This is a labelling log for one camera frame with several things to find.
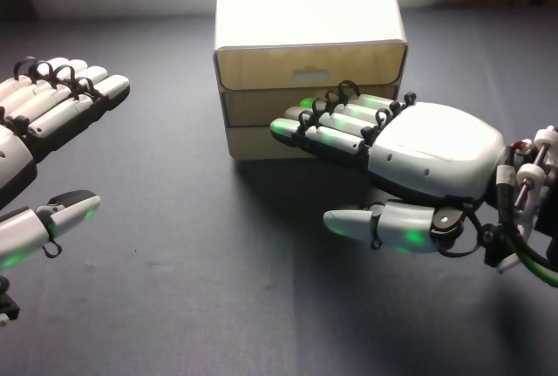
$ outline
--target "green cable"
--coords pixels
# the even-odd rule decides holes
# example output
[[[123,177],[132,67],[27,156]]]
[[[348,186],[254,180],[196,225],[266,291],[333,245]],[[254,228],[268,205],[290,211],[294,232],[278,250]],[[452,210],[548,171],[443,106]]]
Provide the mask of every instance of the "green cable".
[[[537,264],[535,261],[529,258],[521,249],[518,249],[513,241],[509,239],[508,241],[512,249],[514,250],[515,254],[517,255],[517,257],[520,259],[523,265],[527,267],[529,271],[531,271],[540,280],[542,280],[544,283],[548,284],[549,286],[558,288],[558,274],[550,272],[544,267],[541,267],[539,264]]]

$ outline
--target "white robotic hand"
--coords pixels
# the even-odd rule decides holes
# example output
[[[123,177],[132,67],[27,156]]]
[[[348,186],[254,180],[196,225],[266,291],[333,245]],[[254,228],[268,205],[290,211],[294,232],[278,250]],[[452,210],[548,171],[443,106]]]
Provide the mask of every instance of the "white robotic hand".
[[[558,187],[558,133],[553,127],[540,131],[534,143],[508,147],[500,132],[468,113],[416,103],[412,92],[404,104],[364,95],[357,85],[343,81],[324,100],[305,99],[291,107],[270,128],[286,145],[357,167],[370,177],[380,191],[365,209],[326,212],[323,219],[333,232],[371,243],[374,249],[384,244],[404,252],[458,257],[483,246],[485,262],[502,271],[520,260],[535,222],[535,229],[558,236],[558,226],[548,225],[551,214],[539,215],[544,203],[546,211],[558,203],[558,189],[552,191]],[[516,203],[513,222],[525,231],[510,236],[504,226],[509,217],[501,215],[499,225],[481,225],[475,211],[483,202],[500,213],[503,209],[498,186],[512,183],[515,191],[523,182],[523,193],[530,191],[530,196],[525,207]],[[467,252],[451,252],[466,218],[477,230],[476,244]]]
[[[24,64],[27,72],[20,73]],[[13,78],[0,83],[0,209],[37,177],[37,164],[112,110],[129,94],[130,84],[83,60],[27,57]],[[19,209],[0,217],[0,271],[43,249],[49,258],[62,252],[56,238],[89,219],[100,198],[79,190],[52,198],[35,211]],[[53,244],[57,252],[44,246]],[[19,308],[0,279],[0,324],[17,318]]]

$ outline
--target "table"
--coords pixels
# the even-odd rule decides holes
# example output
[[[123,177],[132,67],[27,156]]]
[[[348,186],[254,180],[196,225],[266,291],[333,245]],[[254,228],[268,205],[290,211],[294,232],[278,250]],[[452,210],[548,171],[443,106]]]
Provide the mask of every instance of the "table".
[[[402,93],[507,141],[558,113],[558,10],[417,10]],[[3,24],[0,73],[33,54],[126,75],[130,97],[39,165],[5,211],[88,188],[64,254],[7,270],[22,312],[0,374],[535,375],[558,364],[558,291],[478,253],[413,256],[330,234],[366,180],[318,161],[228,155],[211,17]],[[481,220],[494,220],[489,209]],[[469,229],[461,239],[472,243]],[[544,250],[548,240],[535,235]]]

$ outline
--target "white box top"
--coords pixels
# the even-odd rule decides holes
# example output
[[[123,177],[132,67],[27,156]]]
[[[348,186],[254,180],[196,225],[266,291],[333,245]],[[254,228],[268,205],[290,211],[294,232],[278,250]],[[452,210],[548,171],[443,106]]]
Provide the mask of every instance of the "white box top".
[[[405,42],[397,0],[217,0],[216,50]]]

